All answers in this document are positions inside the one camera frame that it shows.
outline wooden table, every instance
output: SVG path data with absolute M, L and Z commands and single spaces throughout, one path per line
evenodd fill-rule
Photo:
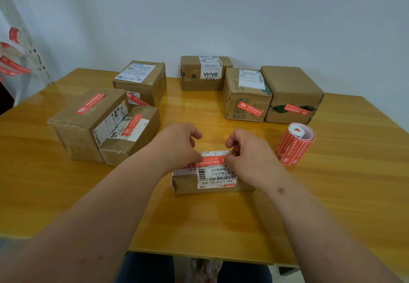
M 72 162 L 46 121 L 116 72 L 76 69 L 0 117 L 0 234 L 31 237 L 112 167 Z M 180 90 L 168 78 L 161 127 L 192 121 L 197 150 L 222 150 L 236 128 L 275 147 L 286 125 L 223 118 L 221 91 Z M 327 94 L 310 127 L 317 139 L 294 177 L 394 271 L 409 274 L 409 136 L 362 97 Z M 131 250 L 296 264 L 279 216 L 259 192 L 175 196 L 171 175 L 156 187 Z

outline dark pants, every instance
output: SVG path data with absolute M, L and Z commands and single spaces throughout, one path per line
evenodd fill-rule
M 128 252 L 115 283 L 174 283 L 173 257 L 147 253 Z M 266 265 L 224 261 L 217 277 L 218 283 L 271 283 L 271 273 Z

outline small cardboard box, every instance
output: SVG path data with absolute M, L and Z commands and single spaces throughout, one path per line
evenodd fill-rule
M 232 66 L 229 57 L 182 56 L 180 58 L 181 89 L 184 91 L 222 90 L 226 68 Z
M 99 149 L 105 163 L 117 166 L 148 145 L 159 125 L 156 107 L 135 106 Z
M 158 107 L 166 91 L 165 63 L 131 61 L 113 80 L 114 88 L 124 89 L 137 99 L 128 99 L 129 109 L 139 104 Z
M 71 160 L 104 162 L 98 148 L 128 114 L 126 91 L 94 88 L 48 120 Z
M 264 84 L 263 89 L 241 87 L 239 85 L 242 74 L 257 77 Z M 263 122 L 272 98 L 271 90 L 257 70 L 227 68 L 223 99 L 226 119 L 248 120 Z
M 265 121 L 309 123 L 324 97 L 321 88 L 297 67 L 262 66 L 260 71 L 273 91 Z
M 203 161 L 189 165 L 172 174 L 173 191 L 176 195 L 212 192 L 252 191 L 224 165 L 228 150 L 201 152 Z

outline hand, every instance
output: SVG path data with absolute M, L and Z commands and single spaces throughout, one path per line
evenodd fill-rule
M 157 154 L 166 175 L 190 163 L 202 161 L 202 155 L 193 149 L 196 145 L 193 138 L 201 139 L 202 136 L 193 124 L 177 123 L 159 132 L 147 147 Z
M 277 176 L 288 176 L 265 140 L 243 129 L 235 130 L 226 141 L 233 150 L 225 158 L 225 165 L 243 181 L 265 192 Z

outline barcode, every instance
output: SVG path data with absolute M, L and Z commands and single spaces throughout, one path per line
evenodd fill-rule
M 236 178 L 235 175 L 225 175 L 225 176 L 218 176 L 218 177 L 211 177 L 210 181 L 220 181 L 222 179 L 234 179 Z
M 204 167 L 197 167 L 197 172 L 199 174 L 199 179 L 206 179 L 206 172 Z

